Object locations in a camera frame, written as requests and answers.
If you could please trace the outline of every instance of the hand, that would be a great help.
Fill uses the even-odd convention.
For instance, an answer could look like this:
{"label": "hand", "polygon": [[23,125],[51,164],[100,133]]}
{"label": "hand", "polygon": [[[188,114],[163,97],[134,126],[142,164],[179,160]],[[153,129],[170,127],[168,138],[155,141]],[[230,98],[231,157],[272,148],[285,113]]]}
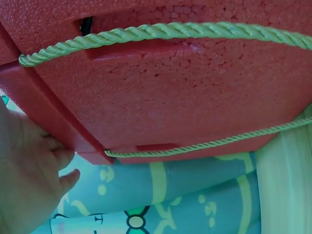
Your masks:
{"label": "hand", "polygon": [[29,234],[45,222],[78,181],[59,178],[74,152],[0,100],[0,233]]}

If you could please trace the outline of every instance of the finger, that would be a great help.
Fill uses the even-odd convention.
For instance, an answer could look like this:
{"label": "finger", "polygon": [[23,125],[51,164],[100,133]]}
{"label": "finger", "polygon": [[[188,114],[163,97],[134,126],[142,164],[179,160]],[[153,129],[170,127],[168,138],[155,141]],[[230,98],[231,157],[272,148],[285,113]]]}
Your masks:
{"label": "finger", "polygon": [[80,177],[80,171],[78,169],[75,169],[71,173],[59,178],[61,187],[63,189],[62,196],[65,195],[74,187],[74,185],[78,182],[79,177]]}
{"label": "finger", "polygon": [[57,141],[54,137],[51,137],[51,136],[45,137],[44,141],[46,142],[48,149],[51,151],[64,148],[64,146],[59,141]]}
{"label": "finger", "polygon": [[58,162],[58,170],[62,170],[68,166],[73,160],[75,152],[71,150],[58,149],[53,151],[53,154]]}

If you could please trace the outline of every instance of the rope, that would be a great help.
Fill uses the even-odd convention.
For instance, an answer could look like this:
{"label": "rope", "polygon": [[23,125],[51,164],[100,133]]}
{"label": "rope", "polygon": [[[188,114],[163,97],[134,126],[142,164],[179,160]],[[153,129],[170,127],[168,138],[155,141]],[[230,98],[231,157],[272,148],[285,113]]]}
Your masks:
{"label": "rope", "polygon": [[245,140],[245,139],[249,139],[249,138],[254,138],[254,137],[264,136],[264,135],[268,135],[268,134],[278,133],[281,131],[305,126],[308,124],[312,124],[312,117],[295,120],[295,121],[285,123],[285,124],[281,124],[281,125],[271,127],[271,128],[265,128],[265,129],[261,129],[261,130],[257,130],[257,131],[253,131],[253,132],[247,132],[247,133],[239,134],[236,136],[227,137],[227,138],[224,138],[221,140],[204,142],[204,143],[191,145],[191,146],[187,146],[187,147],[174,148],[171,150],[155,151],[155,152],[153,152],[153,151],[135,152],[135,153],[116,153],[116,152],[111,152],[109,150],[105,150],[105,153],[111,157],[123,157],[123,158],[172,156],[172,155],[178,155],[178,154],[188,153],[188,152],[197,151],[197,150],[209,149],[212,147],[226,145],[226,144],[230,144],[230,143],[233,143],[236,141]]}
{"label": "rope", "polygon": [[243,23],[158,23],[141,25],[126,29],[115,28],[99,34],[79,36],[66,42],[58,42],[54,46],[41,49],[32,55],[21,55],[19,63],[24,67],[34,67],[52,59],[68,55],[72,52],[97,48],[115,43],[141,41],[150,39],[172,38],[227,38],[227,39],[257,39],[273,41],[302,49],[312,50],[312,37],[300,33],[292,33],[271,27]]}
{"label": "rope", "polygon": [[[65,42],[58,42],[54,46],[48,46],[32,55],[21,55],[19,63],[24,67],[34,67],[43,62],[68,55],[79,50],[98,48],[115,43],[127,43],[130,41],[141,41],[151,39],[172,38],[227,38],[227,39],[257,39],[261,41],[272,41],[289,46],[297,46],[301,49],[312,50],[312,37],[300,33],[292,33],[271,27],[244,23],[158,23],[154,25],[141,25],[126,29],[115,28],[98,34],[79,36]],[[239,134],[221,140],[205,142],[187,147],[174,148],[156,152],[116,153],[105,150],[111,157],[162,157],[172,156],[197,150],[208,149],[216,146],[226,145],[239,140],[259,137],[263,135],[278,133],[288,129],[304,126],[312,123],[312,117],[295,120],[271,128]]]}

